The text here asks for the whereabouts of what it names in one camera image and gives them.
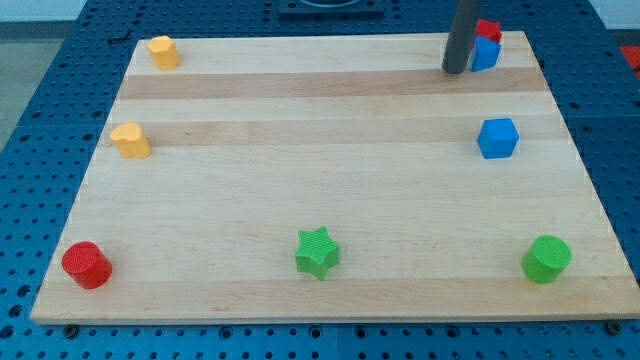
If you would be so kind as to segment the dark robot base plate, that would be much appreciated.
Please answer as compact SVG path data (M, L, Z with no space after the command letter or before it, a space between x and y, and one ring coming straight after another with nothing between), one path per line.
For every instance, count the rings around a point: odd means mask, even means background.
M275 4L281 18L381 15L385 11L384 0L277 0Z

